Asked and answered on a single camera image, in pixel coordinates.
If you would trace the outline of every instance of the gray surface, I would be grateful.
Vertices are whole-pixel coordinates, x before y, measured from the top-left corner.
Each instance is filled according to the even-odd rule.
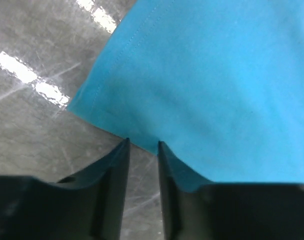
[[[120,139],[65,110],[135,0],[0,0],[0,174],[58,180]],[[155,157],[133,146],[121,239],[163,239]]]

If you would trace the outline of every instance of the black plastic part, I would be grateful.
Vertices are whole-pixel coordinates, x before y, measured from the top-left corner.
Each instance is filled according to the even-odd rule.
[[[304,240],[304,184],[214,183],[158,151],[166,240]]]
[[[130,141],[58,183],[0,176],[0,240],[118,240]]]

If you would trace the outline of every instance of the blue towel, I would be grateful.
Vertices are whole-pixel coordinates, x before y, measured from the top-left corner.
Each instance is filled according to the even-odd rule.
[[[138,0],[68,109],[216,182],[304,182],[304,0]]]

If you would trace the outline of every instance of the shiny gray floor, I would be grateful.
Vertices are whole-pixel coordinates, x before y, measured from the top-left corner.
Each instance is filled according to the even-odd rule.
[[[66,111],[135,0],[0,0],[0,174],[58,180],[120,139]],[[155,157],[133,146],[121,239],[163,239]]]

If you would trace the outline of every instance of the blue cloth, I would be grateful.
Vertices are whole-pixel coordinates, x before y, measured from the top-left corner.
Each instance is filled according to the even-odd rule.
[[[68,109],[216,182],[304,182],[304,0],[138,0]]]

